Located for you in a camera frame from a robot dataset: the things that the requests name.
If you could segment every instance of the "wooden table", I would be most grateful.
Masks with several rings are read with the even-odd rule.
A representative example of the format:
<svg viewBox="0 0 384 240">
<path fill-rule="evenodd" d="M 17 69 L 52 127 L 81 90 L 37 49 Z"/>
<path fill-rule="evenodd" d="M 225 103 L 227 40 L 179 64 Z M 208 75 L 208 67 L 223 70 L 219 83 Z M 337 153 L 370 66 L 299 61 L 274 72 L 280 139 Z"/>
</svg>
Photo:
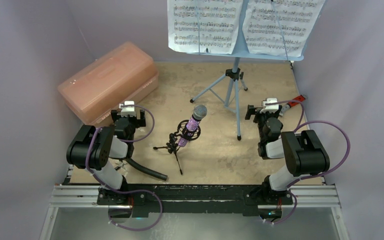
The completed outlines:
<svg viewBox="0 0 384 240">
<path fill-rule="evenodd" d="M 298 96 L 293 72 L 286 63 L 242 63 L 244 80 L 248 91 L 239 92 L 240 127 L 242 140 L 237 140 L 236 116 L 225 109 L 220 100 L 210 91 L 193 104 L 189 100 L 219 78 L 231 63 L 172 63 L 158 62 L 159 87 L 139 105 L 148 108 L 155 117 L 155 128 L 146 139 L 134 143 L 133 159 L 139 164 L 168 175 L 167 181 L 150 177 L 126 164 L 119 170 L 128 183 L 168 184 L 261 184 L 267 175 L 275 173 L 285 165 L 284 159 L 263 160 L 258 156 L 259 133 L 257 124 L 245 120 L 247 105 L 261 106 L 266 98 L 279 101 Z M 226 78 L 213 90 L 221 96 L 226 94 L 229 79 Z M 201 136 L 189 142 L 178 152 L 183 169 L 180 175 L 176 158 L 166 150 L 153 150 L 153 146 L 164 146 L 169 134 L 176 131 L 182 120 L 188 120 L 195 105 L 205 105 L 207 116 L 200 123 Z M 293 130 L 301 114 L 299 106 L 291 108 L 284 117 L 283 131 Z M 151 118 L 147 116 L 147 127 L 136 130 L 140 138 L 150 129 Z M 74 168 L 71 183 L 96 183 L 83 169 Z M 320 178 L 301 181 L 300 184 L 320 185 Z"/>
</svg>

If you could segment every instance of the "microphone stand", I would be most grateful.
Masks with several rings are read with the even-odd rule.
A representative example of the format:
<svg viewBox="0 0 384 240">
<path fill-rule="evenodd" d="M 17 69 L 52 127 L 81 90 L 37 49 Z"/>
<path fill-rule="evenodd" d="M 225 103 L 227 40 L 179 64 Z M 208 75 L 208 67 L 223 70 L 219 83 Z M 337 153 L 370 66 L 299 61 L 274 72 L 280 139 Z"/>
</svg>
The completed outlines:
<svg viewBox="0 0 384 240">
<path fill-rule="evenodd" d="M 154 150 L 167 149 L 169 154 L 174 154 L 174 156 L 176 157 L 177 165 L 179 167 L 179 171 L 180 171 L 181 175 L 183 175 L 183 171 L 182 171 L 182 168 L 180 167 L 180 162 L 179 162 L 178 155 L 177 155 L 177 152 L 180 149 L 180 146 L 177 143 L 178 137 L 187 139 L 188 141 L 193 141 L 193 140 L 196 140 L 201 134 L 200 126 L 198 126 L 198 128 L 196 129 L 196 131 L 193 133 L 192 136 L 187 136 L 187 134 L 184 134 L 184 132 L 185 133 L 187 132 L 185 130 L 187 130 L 186 124 L 188 124 L 188 122 L 189 122 L 189 120 L 183 120 L 177 125 L 177 131 L 170 133 L 168 135 L 169 140 L 165 144 L 166 146 L 154 146 L 153 147 Z"/>
</svg>

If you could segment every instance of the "microphone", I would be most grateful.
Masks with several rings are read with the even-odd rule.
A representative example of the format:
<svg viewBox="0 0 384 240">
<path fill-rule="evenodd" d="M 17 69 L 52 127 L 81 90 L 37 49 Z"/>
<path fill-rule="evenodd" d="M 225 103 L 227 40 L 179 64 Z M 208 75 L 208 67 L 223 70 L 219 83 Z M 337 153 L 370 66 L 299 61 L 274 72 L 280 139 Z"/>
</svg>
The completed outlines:
<svg viewBox="0 0 384 240">
<path fill-rule="evenodd" d="M 191 141 L 191 138 L 194 136 L 194 133 L 198 129 L 198 125 L 206 115 L 207 115 L 207 108 L 204 105 L 197 105 L 193 109 L 192 116 L 187 122 L 186 127 L 182 130 L 182 137 L 178 142 L 179 147 L 182 148 L 186 146 L 186 144 L 189 141 Z"/>
</svg>

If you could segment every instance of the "paper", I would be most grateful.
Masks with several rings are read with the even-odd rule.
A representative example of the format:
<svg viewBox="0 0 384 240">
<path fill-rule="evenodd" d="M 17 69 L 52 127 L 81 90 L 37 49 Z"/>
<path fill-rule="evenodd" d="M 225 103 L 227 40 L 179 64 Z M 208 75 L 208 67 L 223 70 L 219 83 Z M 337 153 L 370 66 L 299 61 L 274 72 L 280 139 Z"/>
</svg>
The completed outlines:
<svg viewBox="0 0 384 240">
<path fill-rule="evenodd" d="M 167 0 L 168 47 L 183 53 L 232 54 L 243 0 Z"/>
<path fill-rule="evenodd" d="M 242 31 L 252 54 L 300 57 L 325 0 L 249 0 Z M 279 28 L 283 31 L 284 42 Z"/>
</svg>

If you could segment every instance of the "silver microphone grille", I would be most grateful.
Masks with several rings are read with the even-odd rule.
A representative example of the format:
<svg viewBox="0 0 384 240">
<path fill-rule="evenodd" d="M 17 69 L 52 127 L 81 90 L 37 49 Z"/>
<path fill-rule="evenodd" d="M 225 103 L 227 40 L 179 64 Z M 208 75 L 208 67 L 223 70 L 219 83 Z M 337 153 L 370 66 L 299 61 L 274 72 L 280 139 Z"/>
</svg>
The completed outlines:
<svg viewBox="0 0 384 240">
<path fill-rule="evenodd" d="M 207 115 L 207 108 L 204 105 L 198 105 L 193 109 L 193 117 L 197 120 L 203 119 Z"/>
</svg>

